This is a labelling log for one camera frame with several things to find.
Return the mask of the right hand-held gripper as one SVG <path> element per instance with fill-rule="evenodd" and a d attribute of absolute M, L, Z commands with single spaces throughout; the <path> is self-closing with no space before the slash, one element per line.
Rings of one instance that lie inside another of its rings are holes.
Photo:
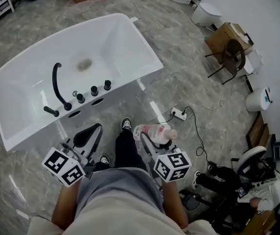
<path fill-rule="evenodd" d="M 152 178 L 160 178 L 163 182 L 175 182 L 186 177 L 192 164 L 187 153 L 180 147 L 168 141 L 166 144 L 160 144 L 157 149 L 144 132 L 140 133 L 140 141 L 150 156 L 149 172 Z"/>

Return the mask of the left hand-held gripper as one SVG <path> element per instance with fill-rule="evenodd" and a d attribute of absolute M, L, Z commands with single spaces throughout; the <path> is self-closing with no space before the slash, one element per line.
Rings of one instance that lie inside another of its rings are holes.
<path fill-rule="evenodd" d="M 90 179 L 95 171 L 92 155 L 97 150 L 102 134 L 102 125 L 99 123 L 80 131 L 73 138 L 73 146 L 62 142 L 60 149 L 51 148 L 42 166 L 54 179 L 66 187 L 74 185 L 84 177 Z M 82 149 L 89 143 L 89 151 Z"/>

